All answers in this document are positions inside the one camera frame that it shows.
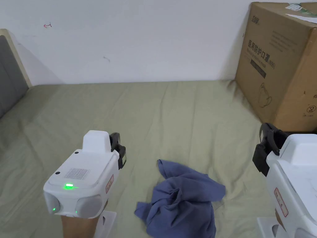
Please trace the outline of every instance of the gray headboard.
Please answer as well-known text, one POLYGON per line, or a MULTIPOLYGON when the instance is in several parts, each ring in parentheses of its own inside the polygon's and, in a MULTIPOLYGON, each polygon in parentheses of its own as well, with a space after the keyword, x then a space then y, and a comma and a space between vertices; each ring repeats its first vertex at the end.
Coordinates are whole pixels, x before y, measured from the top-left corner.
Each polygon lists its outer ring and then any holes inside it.
POLYGON ((28 88, 7 38, 0 35, 0 118, 25 95, 28 88))

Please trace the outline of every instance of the white wall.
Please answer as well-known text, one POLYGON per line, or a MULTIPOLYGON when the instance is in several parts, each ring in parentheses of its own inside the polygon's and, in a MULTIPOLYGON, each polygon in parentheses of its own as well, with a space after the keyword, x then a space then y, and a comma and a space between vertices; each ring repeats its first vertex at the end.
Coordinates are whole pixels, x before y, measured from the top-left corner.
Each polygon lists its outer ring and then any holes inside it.
POLYGON ((232 79, 250 2, 1 0, 0 28, 33 85, 232 79))

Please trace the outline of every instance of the black label on box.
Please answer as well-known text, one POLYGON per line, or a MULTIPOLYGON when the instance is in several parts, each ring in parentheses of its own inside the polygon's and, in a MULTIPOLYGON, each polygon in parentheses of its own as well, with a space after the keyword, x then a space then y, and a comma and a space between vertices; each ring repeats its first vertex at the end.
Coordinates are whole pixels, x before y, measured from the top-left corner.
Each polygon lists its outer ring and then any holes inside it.
POLYGON ((251 59, 250 64, 260 73, 263 78, 266 77, 266 72, 261 69, 261 67, 253 59, 251 59))

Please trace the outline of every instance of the green led light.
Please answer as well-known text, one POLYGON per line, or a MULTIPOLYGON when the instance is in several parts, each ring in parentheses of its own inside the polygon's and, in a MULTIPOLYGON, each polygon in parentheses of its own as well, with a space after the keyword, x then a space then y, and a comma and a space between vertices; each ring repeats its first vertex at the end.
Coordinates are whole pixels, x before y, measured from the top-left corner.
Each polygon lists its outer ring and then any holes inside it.
POLYGON ((78 187, 75 187, 74 185, 68 186, 69 184, 71 184, 71 183, 66 183, 65 186, 63 187, 63 189, 65 189, 65 190, 73 190, 75 188, 78 188, 78 187))

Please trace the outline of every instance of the mattress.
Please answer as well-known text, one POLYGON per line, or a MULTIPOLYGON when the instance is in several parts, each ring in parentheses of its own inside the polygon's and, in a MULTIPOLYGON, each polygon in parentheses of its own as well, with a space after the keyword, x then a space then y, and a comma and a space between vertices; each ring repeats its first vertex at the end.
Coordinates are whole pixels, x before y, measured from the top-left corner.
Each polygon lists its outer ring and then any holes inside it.
POLYGON ((213 204, 216 237, 256 237, 256 217, 274 216, 252 163, 260 125, 234 81, 32 87, 0 120, 0 237, 62 237, 43 185, 89 130, 119 132, 127 150, 106 208, 117 212, 115 237, 149 237, 133 212, 163 181, 158 159, 226 186, 213 204))

